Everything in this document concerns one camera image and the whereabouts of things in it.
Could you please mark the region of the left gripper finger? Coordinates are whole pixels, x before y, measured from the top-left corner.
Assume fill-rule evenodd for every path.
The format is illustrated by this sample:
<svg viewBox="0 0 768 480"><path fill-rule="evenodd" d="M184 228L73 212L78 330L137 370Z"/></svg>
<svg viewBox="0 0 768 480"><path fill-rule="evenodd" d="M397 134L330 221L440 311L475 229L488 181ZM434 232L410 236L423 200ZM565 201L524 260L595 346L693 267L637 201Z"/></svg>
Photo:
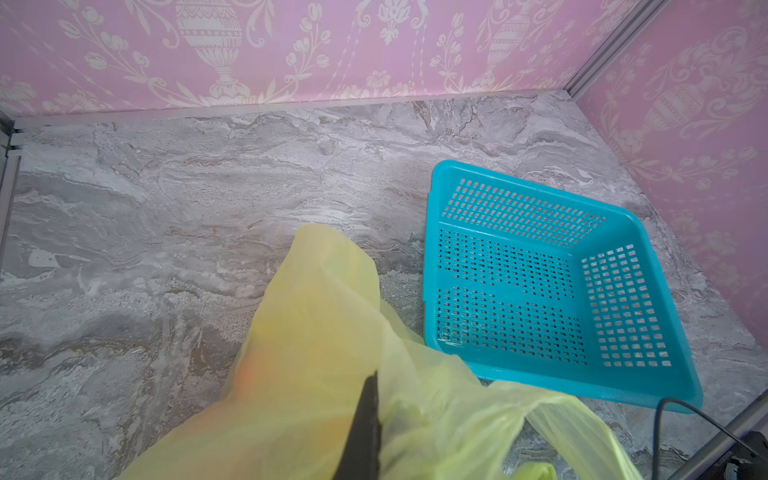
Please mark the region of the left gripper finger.
<svg viewBox="0 0 768 480"><path fill-rule="evenodd" d="M379 477L381 423L378 418L378 373L363 383L334 480L376 480Z"/></svg>

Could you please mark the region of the yellow-green plastic bag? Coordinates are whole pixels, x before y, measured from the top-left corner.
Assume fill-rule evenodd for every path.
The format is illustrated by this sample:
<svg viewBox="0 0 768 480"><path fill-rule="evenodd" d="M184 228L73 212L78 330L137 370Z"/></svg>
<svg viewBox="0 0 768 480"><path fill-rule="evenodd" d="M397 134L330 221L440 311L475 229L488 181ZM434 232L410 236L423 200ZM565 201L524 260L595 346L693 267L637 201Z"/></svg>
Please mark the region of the yellow-green plastic bag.
<svg viewBox="0 0 768 480"><path fill-rule="evenodd" d="M584 479L639 473L577 398L483 385L382 300L373 260L325 225L300 228L218 402L135 459L127 479L329 479L375 377L382 479L500 479L525 424Z"/></svg>

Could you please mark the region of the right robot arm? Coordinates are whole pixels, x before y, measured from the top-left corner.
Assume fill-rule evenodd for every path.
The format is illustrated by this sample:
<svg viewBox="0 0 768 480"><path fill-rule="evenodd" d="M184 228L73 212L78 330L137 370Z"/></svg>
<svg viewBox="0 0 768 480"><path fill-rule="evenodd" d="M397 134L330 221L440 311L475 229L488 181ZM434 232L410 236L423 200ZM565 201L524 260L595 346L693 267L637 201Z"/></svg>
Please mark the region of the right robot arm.
<svg viewBox="0 0 768 480"><path fill-rule="evenodd" d="M758 395L726 428L743 444L717 433L670 479L766 479L767 392Z"/></svg>

